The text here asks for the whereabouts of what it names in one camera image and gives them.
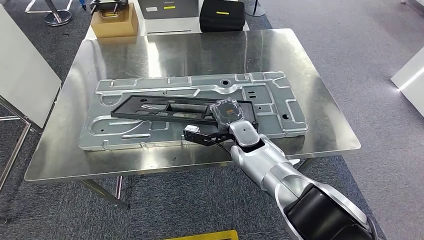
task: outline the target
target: gray carpet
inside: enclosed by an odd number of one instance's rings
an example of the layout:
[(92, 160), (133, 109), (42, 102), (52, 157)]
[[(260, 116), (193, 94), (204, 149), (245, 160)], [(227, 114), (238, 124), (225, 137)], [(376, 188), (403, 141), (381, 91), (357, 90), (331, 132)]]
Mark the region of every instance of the gray carpet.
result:
[[(74, 1), (74, 20), (52, 28), (44, 25), (43, 14), (23, 13), (29, 0), (1, 2), (64, 81), (87, 31), (88, 14)], [(266, 16), (246, 19), (252, 30), (271, 28)], [(22, 128), (19, 121), (0, 123), (2, 163)], [(0, 214), (12, 218), (11, 224), (0, 226), (0, 239), (160, 240), (230, 229), (236, 229), (241, 240), (289, 239), (274, 201), (234, 166), (125, 177), (122, 197), (131, 208), (121, 211), (78, 182), (23, 181), (39, 138), (28, 134), (0, 194)], [(306, 175), (331, 184), (373, 216), (341, 156), (316, 161)], [(99, 183), (112, 191), (115, 179)]]
[(424, 47), (414, 0), (260, 0), (291, 28), (358, 137), (344, 154), (388, 239), (424, 236), (424, 118), (390, 78)]

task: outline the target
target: yellow label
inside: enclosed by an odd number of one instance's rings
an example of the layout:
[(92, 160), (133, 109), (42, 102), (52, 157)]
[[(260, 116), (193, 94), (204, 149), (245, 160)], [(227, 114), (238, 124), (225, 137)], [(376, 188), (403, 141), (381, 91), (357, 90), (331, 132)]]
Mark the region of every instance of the yellow label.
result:
[(194, 236), (183, 236), (167, 240), (239, 240), (236, 230), (219, 231)]

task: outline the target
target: white panel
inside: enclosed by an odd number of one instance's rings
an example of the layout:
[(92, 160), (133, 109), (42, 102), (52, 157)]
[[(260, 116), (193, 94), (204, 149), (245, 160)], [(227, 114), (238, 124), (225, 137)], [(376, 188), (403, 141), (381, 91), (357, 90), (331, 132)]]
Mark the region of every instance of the white panel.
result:
[(424, 116), (424, 47), (391, 78), (391, 81)]
[(42, 128), (61, 80), (1, 4), (0, 29), (0, 96)]

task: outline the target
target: black carrying case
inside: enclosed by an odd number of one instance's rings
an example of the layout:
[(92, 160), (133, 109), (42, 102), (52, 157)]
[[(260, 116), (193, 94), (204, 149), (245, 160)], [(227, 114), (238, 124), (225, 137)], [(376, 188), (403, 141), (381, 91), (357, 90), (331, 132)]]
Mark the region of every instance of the black carrying case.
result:
[(202, 33), (242, 31), (246, 22), (241, 1), (204, 0), (200, 11)]

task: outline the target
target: clear plastic bag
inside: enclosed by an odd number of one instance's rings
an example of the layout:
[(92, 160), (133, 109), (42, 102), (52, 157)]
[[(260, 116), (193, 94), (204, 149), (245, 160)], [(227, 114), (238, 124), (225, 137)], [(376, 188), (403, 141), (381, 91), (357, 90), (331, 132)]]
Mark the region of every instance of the clear plastic bag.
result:
[(242, 108), (237, 103), (237, 100), (231, 99), (231, 97), (218, 100), (209, 107), (218, 122), (218, 129), (220, 130), (228, 129), (232, 122), (245, 119)]

